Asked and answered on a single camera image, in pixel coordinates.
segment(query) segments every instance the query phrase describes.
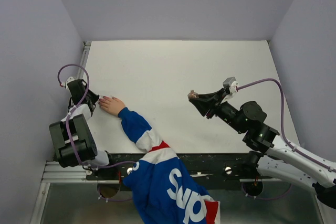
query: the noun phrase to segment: blue sleeve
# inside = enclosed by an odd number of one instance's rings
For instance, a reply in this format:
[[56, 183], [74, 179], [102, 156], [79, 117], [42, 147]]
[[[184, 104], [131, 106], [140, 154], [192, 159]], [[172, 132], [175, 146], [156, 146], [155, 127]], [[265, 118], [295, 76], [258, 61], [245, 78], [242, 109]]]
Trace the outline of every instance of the blue sleeve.
[[138, 139], [146, 132], [150, 131], [152, 127], [139, 114], [130, 111], [128, 108], [123, 108], [118, 117], [121, 118], [121, 125], [128, 138], [136, 144]]

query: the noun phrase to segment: fingers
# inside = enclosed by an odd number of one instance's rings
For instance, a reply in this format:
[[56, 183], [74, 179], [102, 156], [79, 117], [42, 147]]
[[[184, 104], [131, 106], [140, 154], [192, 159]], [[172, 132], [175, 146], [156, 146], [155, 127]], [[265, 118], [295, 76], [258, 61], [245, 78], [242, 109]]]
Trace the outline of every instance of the fingers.
[[116, 97], [113, 97], [112, 99], [114, 99], [115, 101], [117, 101], [117, 102], [121, 102], [118, 98], [116, 98]]
[[106, 106], [101, 105], [100, 108], [108, 112], [108, 108]]
[[113, 100], [112, 100], [112, 98], [110, 98], [110, 97], [105, 97], [105, 96], [103, 96], [103, 98], [105, 99], [105, 100], [108, 100], [108, 101], [110, 101], [110, 102], [112, 102]]

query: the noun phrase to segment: white wall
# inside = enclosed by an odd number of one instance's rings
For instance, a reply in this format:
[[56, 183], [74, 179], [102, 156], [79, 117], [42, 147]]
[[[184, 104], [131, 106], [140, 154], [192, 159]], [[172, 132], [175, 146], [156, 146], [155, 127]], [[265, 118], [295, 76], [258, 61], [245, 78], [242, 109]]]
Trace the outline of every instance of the white wall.
[[85, 40], [270, 39], [293, 0], [62, 0]]
[[294, 0], [270, 47], [300, 142], [336, 162], [336, 0]]
[[79, 62], [82, 40], [61, 0], [0, 0], [0, 9], [0, 222], [23, 224], [53, 150], [49, 124], [66, 109], [57, 71]]

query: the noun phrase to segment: cable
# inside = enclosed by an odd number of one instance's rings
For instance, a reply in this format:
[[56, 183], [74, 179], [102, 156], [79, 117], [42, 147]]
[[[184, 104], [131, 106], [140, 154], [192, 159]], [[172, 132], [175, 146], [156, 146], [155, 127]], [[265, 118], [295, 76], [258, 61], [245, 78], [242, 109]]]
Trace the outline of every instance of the cable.
[[276, 200], [276, 199], [281, 199], [283, 198], [284, 196], [286, 196], [287, 194], [289, 194], [291, 188], [292, 188], [292, 184], [290, 184], [289, 188], [287, 189], [287, 191], [285, 191], [283, 194], [279, 195], [279, 196], [276, 196], [276, 197], [272, 197], [272, 198], [262, 198], [262, 197], [256, 197], [256, 196], [251, 196], [251, 195], [248, 195], [246, 190], [245, 190], [245, 187], [244, 187], [244, 183], [242, 183], [241, 185], [242, 187], [242, 191], [243, 193], [245, 194], [246, 197], [249, 197], [249, 198], [253, 198], [253, 199], [260, 199], [260, 200]]
[[284, 122], [284, 113], [285, 113], [285, 96], [284, 96], [284, 93], [283, 93], [284, 91], [283, 91], [283, 89], [282, 89], [281, 84], [280, 84], [279, 81], [277, 81], [276, 79], [273, 79], [273, 78], [261, 79], [259, 81], [251, 82], [250, 84], [246, 84], [246, 85], [243, 85], [241, 87], [237, 87], [237, 91], [239, 91], [241, 89], [244, 89], [244, 88], [251, 87], [253, 85], [256, 85], [256, 84], [259, 84], [259, 83], [262, 83], [262, 82], [265, 82], [265, 81], [273, 81], [273, 82], [275, 82], [276, 85], [278, 86], [279, 90], [280, 90], [280, 94], [281, 94], [281, 135], [282, 135], [283, 140], [286, 142], [286, 144], [289, 147], [291, 147], [295, 152], [299, 153], [301, 156], [307, 158], [308, 160], [314, 162], [315, 164], [318, 164], [318, 165], [320, 165], [320, 166], [322, 166], [322, 167], [324, 167], [324, 168], [326, 168], [328, 170], [336, 172], [336, 169], [333, 169], [330, 166], [325, 165], [324, 163], [322, 163], [322, 162], [316, 160], [315, 158], [307, 155], [306, 153], [304, 153], [304, 152], [296, 149], [295, 146], [292, 145], [290, 143], [290, 141], [286, 138], [286, 136], [285, 136], [285, 129], [284, 129], [284, 125], [283, 125], [284, 124], [283, 123]]

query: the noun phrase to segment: purple cable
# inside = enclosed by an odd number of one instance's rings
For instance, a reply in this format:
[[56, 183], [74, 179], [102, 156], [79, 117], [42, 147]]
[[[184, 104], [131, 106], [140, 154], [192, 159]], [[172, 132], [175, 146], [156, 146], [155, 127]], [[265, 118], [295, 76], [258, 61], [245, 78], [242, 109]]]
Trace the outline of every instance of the purple cable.
[[[265, 82], [265, 81], [273, 81], [277, 84], [279, 90], [280, 90], [280, 94], [281, 94], [281, 135], [282, 135], [282, 138], [284, 139], [284, 141], [286, 142], [286, 144], [291, 147], [292, 149], [294, 148], [294, 146], [290, 143], [290, 141], [286, 138], [285, 136], [285, 129], [284, 129], [284, 111], [285, 111], [285, 96], [284, 96], [284, 91], [281, 87], [281, 84], [279, 81], [277, 81], [276, 79], [273, 79], [273, 78], [267, 78], [267, 79], [262, 79], [262, 80], [259, 80], [259, 81], [254, 81], [250, 84], [246, 84], [246, 85], [243, 85], [241, 87], [237, 87], [237, 91], [241, 90], [241, 89], [244, 89], [244, 88], [248, 88], [248, 87], [251, 87], [253, 85], [256, 85], [256, 84], [259, 84], [259, 83], [262, 83], [262, 82]], [[333, 172], [336, 172], [336, 169], [332, 169], [330, 166], [328, 165], [325, 165], [324, 163], [316, 160], [315, 158], [307, 155], [306, 153], [303, 153], [302, 151], [298, 150], [298, 149], [295, 149], [294, 150], [295, 152], [299, 153], [301, 156], [305, 157], [306, 159], [314, 162], [315, 164], [318, 164], [328, 170], [332, 170]]]
[[104, 196], [102, 196], [102, 194], [100, 193], [100, 187], [97, 187], [97, 192], [99, 194], [99, 197], [107, 200], [107, 201], [112, 201], [112, 202], [124, 202], [124, 201], [128, 201], [128, 200], [132, 200], [133, 198], [128, 198], [128, 199], [112, 199], [112, 198], [105, 198]]
[[[70, 144], [72, 146], [72, 149], [73, 149], [73, 152], [75, 154], [75, 157], [77, 159], [77, 162], [78, 164], [80, 165], [86, 165], [82, 162], [82, 160], [80, 159], [79, 157], [79, 154], [76, 150], [76, 146], [75, 146], [75, 143], [73, 142], [73, 139], [72, 139], [72, 135], [71, 135], [71, 131], [70, 131], [70, 127], [69, 127], [69, 120], [70, 120], [70, 117], [72, 115], [72, 113], [76, 110], [77, 106], [78, 105], [81, 105], [82, 101], [85, 99], [86, 95], [88, 94], [88, 91], [89, 91], [89, 85], [90, 85], [90, 78], [89, 78], [89, 74], [88, 72], [85, 70], [84, 67], [80, 66], [80, 65], [77, 65], [77, 64], [67, 64], [67, 65], [64, 65], [63, 67], [61, 67], [57, 73], [57, 79], [58, 79], [58, 82], [60, 84], [60, 86], [62, 87], [62, 82], [60, 80], [60, 74], [62, 72], [63, 69], [67, 68], [67, 67], [70, 67], [70, 66], [75, 66], [75, 67], [78, 67], [80, 69], [82, 69], [87, 77], [87, 85], [86, 85], [86, 89], [85, 89], [85, 92], [84, 92], [84, 95], [83, 97], [79, 100], [79, 102], [75, 105], [75, 107], [72, 108], [72, 110], [69, 111], [67, 117], [66, 117], [66, 120], [65, 120], [65, 126], [66, 126], [66, 129], [67, 129], [67, 133], [68, 133], [68, 136], [69, 136], [69, 140], [70, 140]], [[124, 162], [119, 162], [119, 163], [116, 163], [114, 165], [110, 165], [110, 166], [98, 166], [97, 168], [112, 168], [112, 167], [116, 167], [118, 165], [122, 165], [122, 164], [135, 164], [136, 162], [134, 161], [124, 161]]]
[[261, 198], [261, 197], [254, 197], [254, 196], [251, 196], [251, 195], [248, 195], [247, 194], [247, 192], [245, 191], [245, 187], [244, 187], [244, 184], [242, 183], [242, 185], [241, 185], [242, 187], [242, 191], [243, 191], [243, 193], [245, 194], [245, 195], [247, 195], [247, 197], [249, 197], [249, 198], [254, 198], [254, 199], [260, 199], [260, 200], [276, 200], [276, 199], [281, 199], [281, 198], [283, 198], [284, 196], [286, 196], [287, 194], [289, 194], [289, 192], [290, 192], [290, 190], [291, 190], [291, 188], [292, 188], [292, 184], [289, 186], [289, 188], [288, 188], [288, 190], [287, 191], [285, 191], [283, 194], [281, 194], [281, 195], [279, 195], [279, 196], [277, 196], [277, 197], [273, 197], [273, 198]]

